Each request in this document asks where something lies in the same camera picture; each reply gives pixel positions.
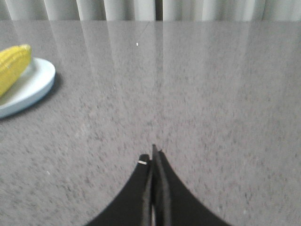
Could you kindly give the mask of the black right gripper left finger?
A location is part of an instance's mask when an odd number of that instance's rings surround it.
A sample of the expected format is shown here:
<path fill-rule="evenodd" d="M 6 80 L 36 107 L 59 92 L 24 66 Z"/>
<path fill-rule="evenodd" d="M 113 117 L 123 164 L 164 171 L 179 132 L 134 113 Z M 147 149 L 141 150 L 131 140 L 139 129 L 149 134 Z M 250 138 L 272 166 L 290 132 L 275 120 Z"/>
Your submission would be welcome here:
<path fill-rule="evenodd" d="M 89 226 L 150 226 L 152 168 L 149 155 L 139 156 L 130 178 L 113 201 Z"/>

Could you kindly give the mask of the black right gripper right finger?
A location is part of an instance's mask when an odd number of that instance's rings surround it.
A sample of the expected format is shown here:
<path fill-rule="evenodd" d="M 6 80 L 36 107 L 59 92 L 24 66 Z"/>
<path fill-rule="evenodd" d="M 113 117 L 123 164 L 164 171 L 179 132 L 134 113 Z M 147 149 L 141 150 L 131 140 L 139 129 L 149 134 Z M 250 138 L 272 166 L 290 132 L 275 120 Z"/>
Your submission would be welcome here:
<path fill-rule="evenodd" d="M 229 225 L 189 191 L 156 145 L 152 145 L 152 203 L 157 226 Z"/>

